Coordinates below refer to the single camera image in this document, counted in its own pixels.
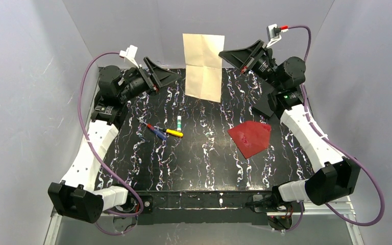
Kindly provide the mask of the red envelope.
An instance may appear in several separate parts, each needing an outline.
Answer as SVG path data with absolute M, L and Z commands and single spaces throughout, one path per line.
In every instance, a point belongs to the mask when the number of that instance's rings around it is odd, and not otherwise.
M 271 125 L 257 121 L 245 121 L 228 130 L 228 134 L 245 159 L 264 150 L 270 144 Z

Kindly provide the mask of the beige letter paper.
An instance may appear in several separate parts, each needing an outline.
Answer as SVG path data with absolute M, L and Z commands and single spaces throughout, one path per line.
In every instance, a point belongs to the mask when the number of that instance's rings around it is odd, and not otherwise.
M 186 64 L 185 94 L 219 103 L 222 94 L 223 35 L 182 34 Z

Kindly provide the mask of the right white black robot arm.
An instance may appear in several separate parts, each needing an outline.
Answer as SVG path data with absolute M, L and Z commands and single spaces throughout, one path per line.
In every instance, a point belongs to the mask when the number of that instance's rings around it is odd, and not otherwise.
M 314 174 L 306 180 L 291 181 L 274 186 L 269 196 L 253 201 L 254 207 L 279 207 L 294 201 L 323 205 L 353 193 L 360 167 L 334 147 L 326 143 L 327 137 L 317 133 L 308 121 L 299 86 L 305 82 L 305 61 L 292 56 L 276 64 L 273 50 L 264 47 L 261 40 L 253 45 L 219 56 L 240 70 L 252 71 L 271 89 L 253 106 L 265 118 L 276 116 L 298 140 L 310 160 Z

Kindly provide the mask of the green white glue stick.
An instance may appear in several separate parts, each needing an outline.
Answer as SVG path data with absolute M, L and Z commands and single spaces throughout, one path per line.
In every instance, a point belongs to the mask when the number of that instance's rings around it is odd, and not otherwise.
M 182 131 L 182 117 L 180 115 L 177 116 L 177 131 Z

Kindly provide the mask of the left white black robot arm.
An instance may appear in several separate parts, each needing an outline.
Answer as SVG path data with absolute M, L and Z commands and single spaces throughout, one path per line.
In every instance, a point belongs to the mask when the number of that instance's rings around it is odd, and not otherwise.
M 104 157 L 123 127 L 128 101 L 143 93 L 156 94 L 180 78 L 147 57 L 144 62 L 146 68 L 135 65 L 123 71 L 109 65 L 99 69 L 99 90 L 90 122 L 80 121 L 84 138 L 77 156 L 60 182 L 51 183 L 47 191 L 59 215 L 94 224 L 103 212 L 117 206 L 132 204 L 130 217 L 143 212 L 142 198 L 124 180 L 118 179 L 115 185 L 100 190 L 95 188 L 95 180 L 100 168 L 106 166 Z

